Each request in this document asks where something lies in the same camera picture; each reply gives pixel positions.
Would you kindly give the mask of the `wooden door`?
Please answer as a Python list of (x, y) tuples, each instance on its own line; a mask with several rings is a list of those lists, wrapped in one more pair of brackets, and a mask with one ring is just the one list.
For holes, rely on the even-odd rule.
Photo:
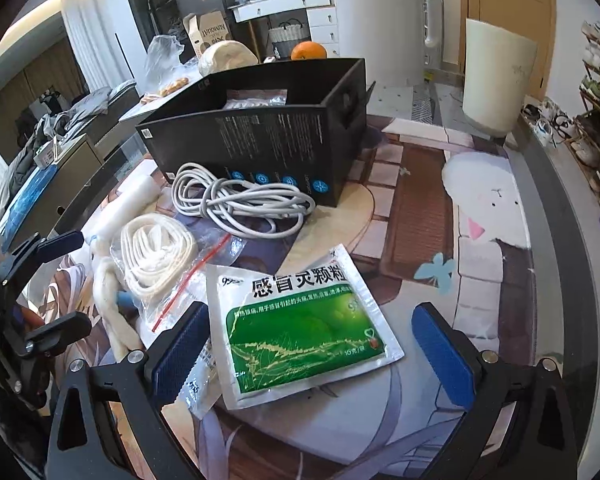
[(527, 94), (544, 99), (555, 40), (556, 0), (460, 0), (465, 18), (483, 21), (538, 44)]

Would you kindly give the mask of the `white plush toy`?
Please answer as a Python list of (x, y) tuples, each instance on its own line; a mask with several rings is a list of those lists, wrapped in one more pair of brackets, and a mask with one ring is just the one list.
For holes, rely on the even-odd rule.
[(132, 325), (120, 312), (118, 305), (118, 266), (110, 256), (105, 256), (96, 246), (92, 249), (94, 271), (92, 293), (95, 307), (104, 320), (110, 348), (117, 362), (135, 350), (143, 350), (144, 345)]

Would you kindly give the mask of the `woven basket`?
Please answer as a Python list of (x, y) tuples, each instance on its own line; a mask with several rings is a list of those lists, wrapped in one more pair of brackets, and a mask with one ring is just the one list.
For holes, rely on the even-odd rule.
[(281, 22), (277, 27), (268, 30), (268, 39), (271, 41), (273, 54), (276, 58), (291, 57), (291, 51), (297, 44), (306, 41), (308, 29), (298, 20)]

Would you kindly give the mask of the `anime print desk mat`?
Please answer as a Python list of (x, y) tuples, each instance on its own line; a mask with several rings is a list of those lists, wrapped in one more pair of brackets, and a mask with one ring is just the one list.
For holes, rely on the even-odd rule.
[(535, 298), (521, 204), (502, 196), (477, 206), (479, 186), (493, 179), (486, 168), (472, 170), (453, 196), (442, 180), (452, 156), (503, 157), (503, 145), (403, 119), (375, 117), (370, 125), (340, 204), (317, 211), (301, 234), (258, 242), (204, 219), (186, 226), (205, 263), (261, 273), (302, 270), (343, 244), (405, 356), (388, 370), (241, 412), (215, 403), (198, 416), (183, 401), (167, 405), (175, 437), (208, 479), (331, 479), (378, 448), (437, 426), (432, 439), (384, 470), (387, 479), (419, 476), (460, 414), (426, 371), (407, 329), (419, 302), (435, 304), (479, 348), (530, 359)]

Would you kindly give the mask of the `printed fruit carton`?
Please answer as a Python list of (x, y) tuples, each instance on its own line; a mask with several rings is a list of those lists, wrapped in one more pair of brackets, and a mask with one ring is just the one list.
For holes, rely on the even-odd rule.
[(183, 18), (183, 24), (197, 58), (200, 58), (212, 44), (230, 40), (230, 29), (220, 11), (201, 15), (188, 14)]

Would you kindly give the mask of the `cream cylindrical cup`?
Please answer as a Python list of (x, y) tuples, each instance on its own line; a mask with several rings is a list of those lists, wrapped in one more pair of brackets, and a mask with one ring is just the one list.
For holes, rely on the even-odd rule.
[(525, 36), (466, 20), (463, 113), (471, 125), (506, 138), (524, 105), (537, 50)]

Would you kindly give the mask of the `green medicine sachet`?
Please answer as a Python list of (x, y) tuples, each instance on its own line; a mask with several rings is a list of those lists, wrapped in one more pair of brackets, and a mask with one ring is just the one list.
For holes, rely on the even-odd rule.
[(347, 249), (297, 273), (209, 266), (212, 356), (231, 411), (360, 376), (404, 357)]

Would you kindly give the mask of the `orange fruit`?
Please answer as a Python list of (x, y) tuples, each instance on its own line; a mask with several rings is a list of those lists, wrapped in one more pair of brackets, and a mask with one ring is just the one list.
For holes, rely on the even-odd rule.
[(328, 58), (327, 50), (317, 42), (302, 41), (291, 50), (291, 61), (299, 60), (322, 60)]

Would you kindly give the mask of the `white drawer desk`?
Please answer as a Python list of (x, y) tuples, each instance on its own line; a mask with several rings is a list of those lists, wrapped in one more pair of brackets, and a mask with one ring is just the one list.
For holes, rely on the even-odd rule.
[(257, 40), (257, 55), (276, 55), (270, 30), (297, 26), (299, 40), (321, 44), (330, 58), (340, 55), (335, 0), (254, 0), (232, 7), (237, 24), (245, 24)]

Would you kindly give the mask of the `white foam wrap roll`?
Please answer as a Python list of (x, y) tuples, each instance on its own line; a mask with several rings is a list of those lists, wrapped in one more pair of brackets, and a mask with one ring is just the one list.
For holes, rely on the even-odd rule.
[(144, 211), (153, 211), (163, 191), (156, 162), (144, 158), (114, 189), (106, 203), (98, 205), (82, 228), (90, 259), (106, 256), (114, 234)]

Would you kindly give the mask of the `cream yarn ball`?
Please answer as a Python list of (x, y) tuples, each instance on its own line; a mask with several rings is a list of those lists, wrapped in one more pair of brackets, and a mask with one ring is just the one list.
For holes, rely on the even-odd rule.
[(259, 59), (244, 44), (235, 40), (222, 40), (204, 51), (198, 61), (198, 72), (205, 77), (258, 64)]

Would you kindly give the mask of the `black cardboard box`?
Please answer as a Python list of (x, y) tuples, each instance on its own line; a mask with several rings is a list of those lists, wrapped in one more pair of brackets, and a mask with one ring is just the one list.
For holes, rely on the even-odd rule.
[(168, 179), (196, 162), (219, 178), (288, 183), (333, 207), (369, 95), (362, 58), (274, 62), (205, 76), (136, 130)]

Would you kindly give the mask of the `shoe rack with shoes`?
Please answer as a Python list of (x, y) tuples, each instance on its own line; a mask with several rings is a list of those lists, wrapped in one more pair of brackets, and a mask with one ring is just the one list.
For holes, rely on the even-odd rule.
[(600, 205), (600, 22), (583, 22), (581, 32), (586, 39), (585, 74), (579, 84), (584, 112), (573, 119), (577, 136), (569, 148)]

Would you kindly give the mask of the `white electric kettle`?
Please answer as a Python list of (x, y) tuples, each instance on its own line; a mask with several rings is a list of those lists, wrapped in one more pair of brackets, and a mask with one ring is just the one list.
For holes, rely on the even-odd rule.
[(366, 80), (389, 88), (424, 80), (425, 54), (442, 44), (442, 0), (335, 0), (339, 53), (362, 58)]

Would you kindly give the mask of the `clear plastic snack bag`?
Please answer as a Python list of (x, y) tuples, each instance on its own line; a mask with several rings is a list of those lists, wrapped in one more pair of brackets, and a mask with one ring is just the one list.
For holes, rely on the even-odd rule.
[(143, 104), (168, 96), (188, 84), (187, 70), (181, 62), (185, 47), (171, 35), (152, 38), (145, 58), (145, 93)]

